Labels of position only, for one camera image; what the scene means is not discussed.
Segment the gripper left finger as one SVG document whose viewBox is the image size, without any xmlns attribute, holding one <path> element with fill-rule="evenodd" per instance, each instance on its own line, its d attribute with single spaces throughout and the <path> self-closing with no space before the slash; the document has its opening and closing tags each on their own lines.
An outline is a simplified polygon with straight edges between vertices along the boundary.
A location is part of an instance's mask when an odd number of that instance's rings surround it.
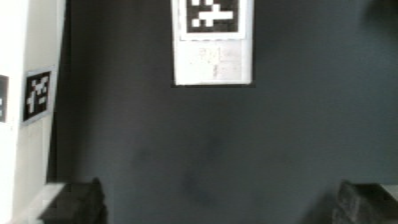
<svg viewBox="0 0 398 224">
<path fill-rule="evenodd" d="M 42 212 L 43 224 L 100 224 L 105 209 L 105 193 L 100 179 L 68 183 Z"/>
</svg>

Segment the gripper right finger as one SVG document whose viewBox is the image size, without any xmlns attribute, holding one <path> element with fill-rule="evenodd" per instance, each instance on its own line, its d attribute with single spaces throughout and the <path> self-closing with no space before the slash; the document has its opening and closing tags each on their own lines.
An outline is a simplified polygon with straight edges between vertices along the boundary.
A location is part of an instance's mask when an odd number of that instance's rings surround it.
<svg viewBox="0 0 398 224">
<path fill-rule="evenodd" d="M 398 224 L 398 184 L 342 182 L 333 224 Z"/>
</svg>

